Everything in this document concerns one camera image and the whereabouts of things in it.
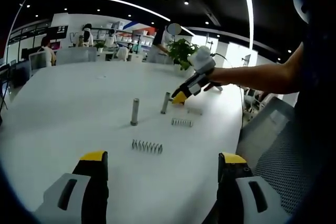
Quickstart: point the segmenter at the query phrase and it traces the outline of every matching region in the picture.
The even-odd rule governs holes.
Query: led strip light
[[[253,5],[252,0],[246,0],[247,3],[247,11],[248,11],[248,21],[250,24],[250,44],[249,49],[253,48],[253,36],[254,36],[254,18],[253,18]]]
[[[135,8],[144,10],[144,11],[146,11],[146,12],[148,12],[148,13],[154,14],[154,15],[156,15],[156,16],[158,16],[158,17],[160,17],[160,18],[163,18],[163,19],[165,19],[165,20],[167,20],[167,21],[169,21],[169,22],[171,21],[169,18],[167,18],[167,17],[165,17],[165,16],[163,16],[163,15],[161,15],[161,14],[159,14],[159,13],[153,12],[152,10],[149,10],[149,9],[147,9],[147,8],[144,8],[144,7],[142,7],[142,6],[139,6],[139,5],[134,5],[134,4],[132,4],[132,3],[129,3],[129,2],[126,2],[126,1],[122,1],[122,0],[109,0],[109,1],[114,1],[114,2],[121,3],[121,4],[125,4],[125,5],[130,5],[130,6],[133,6],[133,7],[135,7]],[[185,30],[187,33],[191,34],[192,36],[195,36],[195,34],[194,34],[193,32],[191,32],[191,31],[189,31],[187,28],[185,28],[185,27],[183,27],[183,26],[181,26],[181,28],[182,28],[183,30]]]

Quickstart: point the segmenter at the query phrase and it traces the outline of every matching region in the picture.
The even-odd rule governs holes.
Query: hand
[[[225,71],[224,68],[215,68],[214,71],[208,75],[210,83],[204,89],[204,91],[208,91],[214,86],[224,86],[230,84],[229,81],[223,81],[223,72]]]

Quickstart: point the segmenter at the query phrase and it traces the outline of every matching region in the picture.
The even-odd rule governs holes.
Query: metal rod
[[[135,98],[133,100],[133,109],[132,109],[132,120],[131,120],[132,126],[137,126],[138,124],[138,111],[139,111],[139,99]]]
[[[169,98],[170,98],[170,93],[167,92],[166,95],[165,95],[165,97],[164,97],[164,101],[163,101],[163,105],[162,105],[161,114],[165,114],[165,113],[166,113]]]

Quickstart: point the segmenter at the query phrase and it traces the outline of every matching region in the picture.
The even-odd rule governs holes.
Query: green plant
[[[105,41],[101,40],[95,44],[95,47],[98,48],[104,48],[105,47]]]
[[[188,56],[192,55],[199,48],[196,44],[191,44],[185,39],[172,42],[168,45],[168,55],[173,59],[174,64],[181,66],[181,70],[187,70],[191,64],[188,61]]]

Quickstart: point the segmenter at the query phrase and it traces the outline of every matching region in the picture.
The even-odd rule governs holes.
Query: white tabletop
[[[166,92],[183,79],[172,66],[86,62],[44,68],[3,115],[0,159],[9,183],[34,211],[43,193],[79,158],[108,152],[108,223],[201,223],[216,200],[218,153],[234,153],[241,127],[240,90],[201,92],[185,106]],[[130,126],[140,99],[139,125]],[[188,107],[203,115],[188,114]],[[172,118],[193,127],[172,126]],[[163,145],[160,155],[132,150],[132,139]]]

